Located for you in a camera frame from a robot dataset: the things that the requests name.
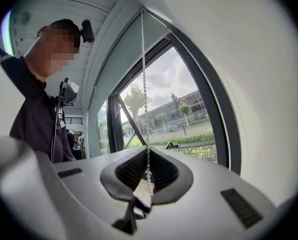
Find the window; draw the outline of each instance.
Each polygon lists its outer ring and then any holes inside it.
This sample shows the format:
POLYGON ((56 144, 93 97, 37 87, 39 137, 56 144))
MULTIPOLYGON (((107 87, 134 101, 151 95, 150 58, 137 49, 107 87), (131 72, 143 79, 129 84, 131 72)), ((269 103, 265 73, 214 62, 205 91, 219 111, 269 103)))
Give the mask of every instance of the window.
POLYGON ((108 128, 107 128, 107 102, 99 110, 97 117, 99 145, 102 155, 110 154, 108 128))
MULTIPOLYGON (((118 94, 145 140, 147 121, 143 84, 140 69, 118 94)), ((173 150, 217 162, 216 145, 211 141, 214 139, 213 129, 203 97, 174 47, 169 47, 147 67, 146 94, 151 146, 165 148, 172 142, 174 148, 186 144, 173 150), (212 144, 204 146, 205 141, 212 144)), ((123 109, 120 116, 124 144, 128 144, 128 148, 143 145, 137 135, 130 140, 134 129, 123 109)))

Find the ceiling panel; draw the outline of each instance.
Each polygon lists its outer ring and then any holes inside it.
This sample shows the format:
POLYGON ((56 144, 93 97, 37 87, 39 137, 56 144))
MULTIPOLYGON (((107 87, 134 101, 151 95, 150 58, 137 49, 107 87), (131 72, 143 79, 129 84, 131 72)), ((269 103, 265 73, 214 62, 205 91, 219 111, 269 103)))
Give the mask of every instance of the ceiling panel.
MULTIPOLYGON (((37 32, 52 22, 61 19, 72 20, 80 29, 83 20, 91 22, 94 37, 105 21, 106 17, 119 0, 21 0, 11 10, 10 33, 16 57, 23 56, 34 43, 37 32)), ((81 39, 80 53, 75 56, 69 66, 64 67, 47 79, 46 92, 49 95, 59 94, 60 82, 65 78, 80 85, 74 107, 66 107, 66 113, 80 114, 83 89, 83 79, 86 65, 93 43, 83 43, 81 39)))

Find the black cap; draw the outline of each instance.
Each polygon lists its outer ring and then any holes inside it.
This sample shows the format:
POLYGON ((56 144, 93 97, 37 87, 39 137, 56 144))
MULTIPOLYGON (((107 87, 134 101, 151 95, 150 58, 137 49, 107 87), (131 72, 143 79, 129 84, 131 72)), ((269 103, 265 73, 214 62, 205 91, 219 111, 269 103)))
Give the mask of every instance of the black cap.
POLYGON ((72 20, 64 18, 64 19, 55 21, 50 26, 51 27, 56 26, 57 29, 69 30, 69 34, 74 36, 74 52, 75 53, 79 52, 81 33, 78 26, 75 25, 72 20))

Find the fence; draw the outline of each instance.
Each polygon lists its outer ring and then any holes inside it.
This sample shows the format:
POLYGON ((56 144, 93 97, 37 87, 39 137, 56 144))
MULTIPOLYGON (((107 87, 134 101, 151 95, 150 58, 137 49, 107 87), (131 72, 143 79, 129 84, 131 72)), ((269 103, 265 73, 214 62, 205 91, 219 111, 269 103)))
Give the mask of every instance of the fence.
POLYGON ((185 154, 198 159, 218 163, 217 148, 215 140, 207 140, 196 143, 167 145, 166 149, 185 154))

